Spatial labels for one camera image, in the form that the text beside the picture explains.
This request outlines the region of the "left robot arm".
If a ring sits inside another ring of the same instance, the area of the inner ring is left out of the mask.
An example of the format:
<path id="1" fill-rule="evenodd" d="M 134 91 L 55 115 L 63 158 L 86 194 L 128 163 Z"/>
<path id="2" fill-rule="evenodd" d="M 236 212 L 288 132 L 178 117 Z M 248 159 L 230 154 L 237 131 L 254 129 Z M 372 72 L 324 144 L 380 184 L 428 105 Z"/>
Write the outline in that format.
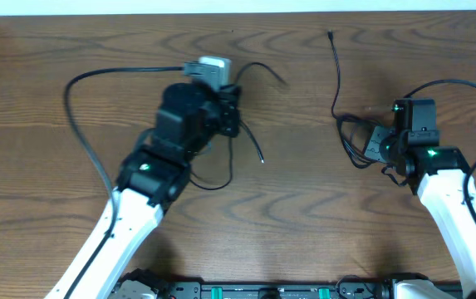
<path id="1" fill-rule="evenodd" d="M 238 135 L 241 88 L 167 87 L 155 127 L 120 166 L 105 210 L 50 298 L 106 298 L 141 243 L 189 183 L 191 162 L 215 135 Z"/>

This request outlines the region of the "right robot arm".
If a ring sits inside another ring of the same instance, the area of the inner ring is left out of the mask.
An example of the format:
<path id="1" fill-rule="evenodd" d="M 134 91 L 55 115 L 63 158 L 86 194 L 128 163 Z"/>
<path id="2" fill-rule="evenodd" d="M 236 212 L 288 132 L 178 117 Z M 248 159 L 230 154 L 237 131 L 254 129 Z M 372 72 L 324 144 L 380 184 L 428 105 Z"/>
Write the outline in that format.
<path id="1" fill-rule="evenodd" d="M 459 274 L 462 295 L 476 298 L 476 188 L 456 147 L 442 146 L 431 99 L 399 99 L 391 127 L 376 126 L 365 156 L 404 177 L 438 226 Z"/>

